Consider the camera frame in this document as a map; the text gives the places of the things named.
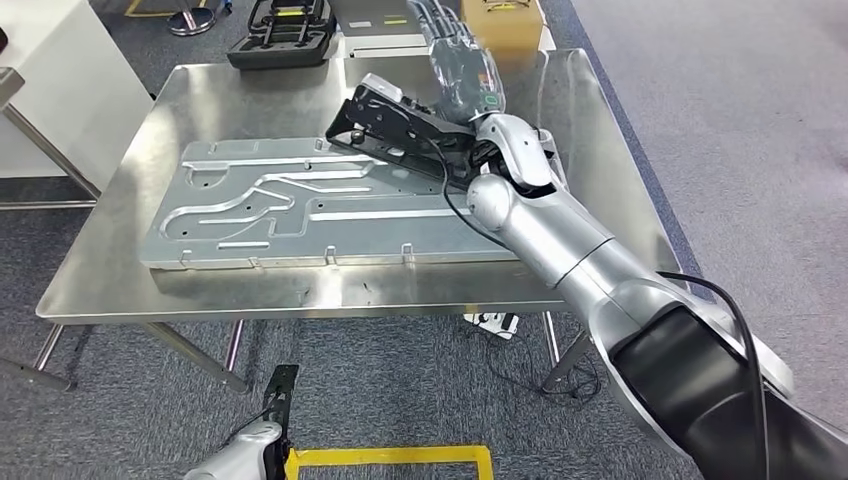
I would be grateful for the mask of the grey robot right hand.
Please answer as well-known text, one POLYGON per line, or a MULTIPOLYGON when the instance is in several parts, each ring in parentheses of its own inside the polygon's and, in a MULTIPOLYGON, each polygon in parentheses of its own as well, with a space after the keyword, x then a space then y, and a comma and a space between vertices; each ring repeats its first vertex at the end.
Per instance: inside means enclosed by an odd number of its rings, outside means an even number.
POLYGON ((440 85, 441 114, 457 124, 469 124, 506 109, 506 98, 495 60, 469 27, 438 1, 407 3, 427 44, 430 63, 440 85))

